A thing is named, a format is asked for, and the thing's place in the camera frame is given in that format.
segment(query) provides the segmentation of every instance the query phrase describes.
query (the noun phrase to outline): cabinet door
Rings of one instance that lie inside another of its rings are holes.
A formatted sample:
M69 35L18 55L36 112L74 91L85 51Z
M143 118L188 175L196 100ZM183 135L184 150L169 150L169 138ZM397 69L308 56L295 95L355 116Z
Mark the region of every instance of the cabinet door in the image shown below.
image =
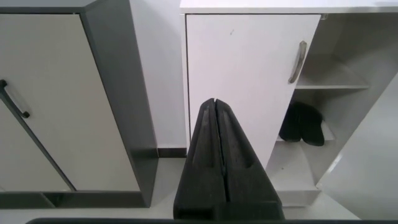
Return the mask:
M77 190L139 190L79 15L0 15L0 68Z
M209 98L232 107L263 167L297 80L301 41L309 48L320 15L187 15L188 89L193 131Z
M0 191L70 190L0 101Z

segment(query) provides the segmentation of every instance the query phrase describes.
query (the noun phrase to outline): shelf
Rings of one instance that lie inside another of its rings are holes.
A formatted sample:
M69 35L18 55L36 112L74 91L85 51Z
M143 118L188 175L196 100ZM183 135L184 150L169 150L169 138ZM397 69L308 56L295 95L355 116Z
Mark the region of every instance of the shelf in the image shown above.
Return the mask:
M328 127L328 125L326 124L326 122L322 121L321 128L322 128L323 137L325 138L325 141L332 141L332 140L335 140L335 136L333 135L332 131L330 131L330 128ZM284 141L284 140L281 139L281 138L278 136L278 138L276 139L276 141Z
M316 191L312 172L299 143L277 142L266 168L277 192Z
M296 89L363 89L369 85L346 65L329 55L309 55Z

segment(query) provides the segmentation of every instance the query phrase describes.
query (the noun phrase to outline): pair of shoes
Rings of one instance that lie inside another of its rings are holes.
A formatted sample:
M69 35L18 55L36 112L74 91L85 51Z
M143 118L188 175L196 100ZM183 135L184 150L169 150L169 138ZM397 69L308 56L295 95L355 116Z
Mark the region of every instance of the pair of shoes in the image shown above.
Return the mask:
M304 142L312 146L323 146L322 114L310 105L294 102L287 109L279 136L287 142Z

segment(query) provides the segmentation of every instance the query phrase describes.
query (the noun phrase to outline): gray floor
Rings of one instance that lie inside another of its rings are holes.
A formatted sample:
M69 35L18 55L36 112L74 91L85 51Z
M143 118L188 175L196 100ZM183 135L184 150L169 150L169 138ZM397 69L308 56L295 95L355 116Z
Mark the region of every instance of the gray floor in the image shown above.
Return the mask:
M160 159L151 208L0 210L0 223L23 224L40 217L173 218L173 203L185 159ZM358 219L325 194L306 208L284 208L286 219Z

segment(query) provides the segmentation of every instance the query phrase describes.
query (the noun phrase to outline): metal handle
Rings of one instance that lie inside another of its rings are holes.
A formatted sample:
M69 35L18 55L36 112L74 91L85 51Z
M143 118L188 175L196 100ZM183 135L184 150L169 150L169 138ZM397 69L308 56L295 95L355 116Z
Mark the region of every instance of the metal handle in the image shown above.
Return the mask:
M16 113L17 115L23 117L23 118L28 118L30 117L30 114L28 112L22 112L19 110L17 105L12 101L8 93L6 92L6 86L7 82L5 80L0 80L0 98L3 101L3 103L8 107L8 109L11 111L11 113Z
M307 43L306 41L301 41L300 45L298 46L298 60L296 64L296 69L294 70L294 73L292 76L289 78L289 83L294 83L296 82L297 77L299 77L300 70L303 67L304 64L304 58L305 58L305 53L307 51Z

